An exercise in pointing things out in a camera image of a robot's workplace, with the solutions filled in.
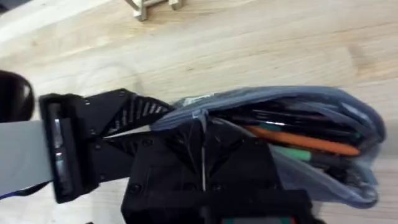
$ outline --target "pencil case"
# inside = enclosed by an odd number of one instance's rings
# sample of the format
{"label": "pencil case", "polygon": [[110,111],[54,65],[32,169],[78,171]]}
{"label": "pencil case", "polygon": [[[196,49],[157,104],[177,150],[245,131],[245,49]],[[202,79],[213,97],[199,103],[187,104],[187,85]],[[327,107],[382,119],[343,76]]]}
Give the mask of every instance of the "pencil case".
{"label": "pencil case", "polygon": [[351,159],[344,183],[302,162],[271,150],[285,189],[305,189],[312,200],[370,208],[378,201],[377,180],[370,167],[386,138],[382,118],[367,104],[337,88],[325,86],[267,86],[183,98],[176,110],[152,124],[153,130],[170,129],[190,119],[213,119],[213,114],[258,103],[280,103],[290,110],[317,113],[335,124],[352,128],[362,138],[359,155]]}

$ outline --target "black object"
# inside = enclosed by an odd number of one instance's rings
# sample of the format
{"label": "black object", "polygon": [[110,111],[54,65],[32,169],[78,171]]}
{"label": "black object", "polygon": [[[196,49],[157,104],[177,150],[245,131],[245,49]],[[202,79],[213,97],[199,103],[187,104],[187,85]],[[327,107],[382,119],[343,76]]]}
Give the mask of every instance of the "black object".
{"label": "black object", "polygon": [[126,223],[221,223],[294,217],[311,224],[304,190],[283,190],[268,146],[226,124],[199,120],[138,145],[122,204]]}
{"label": "black object", "polygon": [[316,223],[306,191],[282,189],[267,144],[228,124],[193,119],[175,129],[114,136],[173,108],[124,89],[39,102],[58,203],[129,177],[121,207],[127,224],[268,216]]}
{"label": "black object", "polygon": [[125,89],[88,98],[51,94],[39,103],[58,203],[87,194],[100,182],[128,177],[134,152],[105,137],[151,124],[172,110]]}
{"label": "black object", "polygon": [[0,70],[0,123],[30,120],[34,95],[22,76]]}

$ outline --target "cable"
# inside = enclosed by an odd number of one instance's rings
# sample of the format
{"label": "cable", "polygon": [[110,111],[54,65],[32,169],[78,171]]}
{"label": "cable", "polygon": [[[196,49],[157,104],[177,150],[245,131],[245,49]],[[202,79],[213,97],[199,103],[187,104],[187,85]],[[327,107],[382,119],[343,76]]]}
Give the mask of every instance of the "cable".
{"label": "cable", "polygon": [[28,187],[26,189],[22,189],[22,190],[18,190],[16,192],[11,192],[5,195],[0,196],[0,200],[5,199],[5,198],[9,198],[9,197],[25,197],[25,196],[30,196],[38,191],[40,191],[41,189],[43,189],[49,182],[44,182],[41,184],[37,184],[33,187]]}

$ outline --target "black 3d-printed part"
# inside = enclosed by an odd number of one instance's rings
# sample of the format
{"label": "black 3d-printed part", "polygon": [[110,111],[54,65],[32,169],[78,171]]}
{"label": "black 3d-printed part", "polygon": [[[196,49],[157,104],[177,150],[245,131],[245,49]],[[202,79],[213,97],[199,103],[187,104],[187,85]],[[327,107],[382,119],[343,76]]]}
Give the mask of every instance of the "black 3d-printed part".
{"label": "black 3d-printed part", "polygon": [[39,103],[58,203],[87,194],[100,182],[128,177],[134,149],[105,137],[152,124],[173,110],[125,89],[87,98],[45,95]]}

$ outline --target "screw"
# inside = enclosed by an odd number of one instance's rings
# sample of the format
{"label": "screw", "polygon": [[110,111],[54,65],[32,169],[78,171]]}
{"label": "screw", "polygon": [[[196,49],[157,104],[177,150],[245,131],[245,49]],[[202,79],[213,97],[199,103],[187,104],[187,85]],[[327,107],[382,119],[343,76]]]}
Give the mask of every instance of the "screw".
{"label": "screw", "polygon": [[254,142],[254,144],[257,145],[257,146],[260,146],[260,145],[262,145],[262,140],[257,139],[257,140]]}
{"label": "screw", "polygon": [[182,186],[182,189],[186,190],[186,191],[196,191],[197,190],[197,186],[194,183],[185,183]]}
{"label": "screw", "polygon": [[154,142],[151,139],[145,139],[145,140],[142,141],[142,146],[144,146],[144,147],[149,147],[149,146],[151,146],[153,144],[154,144]]}
{"label": "screw", "polygon": [[211,186],[211,189],[212,189],[213,191],[220,191],[220,190],[223,189],[223,187],[222,187],[220,184],[213,184],[213,185]]}
{"label": "screw", "polygon": [[132,194],[139,194],[142,190],[142,186],[140,184],[131,184],[129,187],[129,192]]}

